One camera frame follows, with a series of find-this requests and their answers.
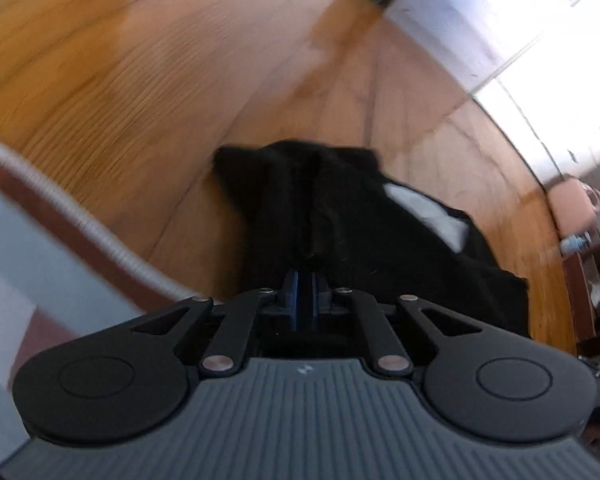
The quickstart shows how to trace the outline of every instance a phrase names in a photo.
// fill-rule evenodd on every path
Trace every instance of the white cabinet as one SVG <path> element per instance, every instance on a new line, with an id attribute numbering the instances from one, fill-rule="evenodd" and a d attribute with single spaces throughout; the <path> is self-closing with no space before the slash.
<path id="1" fill-rule="evenodd" d="M 540 182 L 547 184 L 560 177 L 558 167 L 548 150 L 499 81 L 493 79 L 476 92 L 474 97 L 506 134 Z"/>
<path id="2" fill-rule="evenodd" d="M 600 0 L 582 0 L 482 92 L 493 94 L 489 88 L 493 84 L 515 102 L 560 173 L 581 177 L 598 167 Z M 475 97 L 484 100 L 481 92 Z M 493 98 L 487 101 L 483 107 L 498 122 L 502 105 Z M 518 134 L 507 131 L 506 125 L 500 127 L 510 138 Z M 544 175 L 536 175 L 548 182 Z"/>

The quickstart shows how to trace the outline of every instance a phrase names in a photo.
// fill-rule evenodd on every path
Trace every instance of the gray ribbed surface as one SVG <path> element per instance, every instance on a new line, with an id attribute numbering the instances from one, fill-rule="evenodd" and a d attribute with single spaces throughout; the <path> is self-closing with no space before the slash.
<path id="1" fill-rule="evenodd" d="M 440 424 L 411 387 L 357 360 L 252 359 L 204 381 L 183 412 L 133 442 L 69 449 L 33 440 L 1 468 L 9 480 L 595 480 L 600 464 L 569 438 L 491 447 Z"/>

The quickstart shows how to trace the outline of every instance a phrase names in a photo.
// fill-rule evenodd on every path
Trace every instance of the wooden floor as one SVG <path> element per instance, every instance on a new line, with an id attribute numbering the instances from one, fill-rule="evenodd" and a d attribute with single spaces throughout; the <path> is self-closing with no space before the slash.
<path id="1" fill-rule="evenodd" d="M 366 0 L 0 0 L 0 140 L 171 277 L 227 298 L 242 225 L 225 142 L 371 146 L 474 215 L 573 350 L 544 195 L 480 108 Z"/>

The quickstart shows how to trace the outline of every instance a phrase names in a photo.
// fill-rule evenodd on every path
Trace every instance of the black circular pad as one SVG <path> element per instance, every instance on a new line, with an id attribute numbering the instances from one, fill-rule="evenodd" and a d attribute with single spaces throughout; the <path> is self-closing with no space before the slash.
<path id="1" fill-rule="evenodd" d="M 68 394 L 102 399 L 124 390 L 134 376 L 132 365 L 117 357 L 85 357 L 65 366 L 58 380 Z"/>
<path id="2" fill-rule="evenodd" d="M 515 357 L 492 359 L 478 368 L 478 384 L 494 397 L 531 400 L 551 387 L 549 370 L 529 359 Z"/>
<path id="3" fill-rule="evenodd" d="M 441 338 L 424 377 L 432 406 L 489 440 L 540 442 L 580 428 L 596 400 L 577 359 L 503 330 Z"/>
<path id="4" fill-rule="evenodd" d="M 27 428 L 48 440 L 125 440 L 174 413 L 187 395 L 184 366 L 154 336 L 100 332 L 44 351 L 18 371 L 13 399 Z"/>

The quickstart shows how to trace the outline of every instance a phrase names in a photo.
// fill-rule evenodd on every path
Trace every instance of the black cloth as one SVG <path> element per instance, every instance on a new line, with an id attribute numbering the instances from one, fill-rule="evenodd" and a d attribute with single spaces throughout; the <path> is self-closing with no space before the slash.
<path id="1" fill-rule="evenodd" d="M 372 151 L 295 140 L 223 146 L 214 171 L 248 224 L 242 290 L 280 288 L 289 269 L 316 270 L 381 303 L 415 294 L 528 336 L 526 280 L 497 266 L 466 213 L 441 204 L 469 226 L 464 250 L 453 252 L 385 194 L 392 181 Z"/>

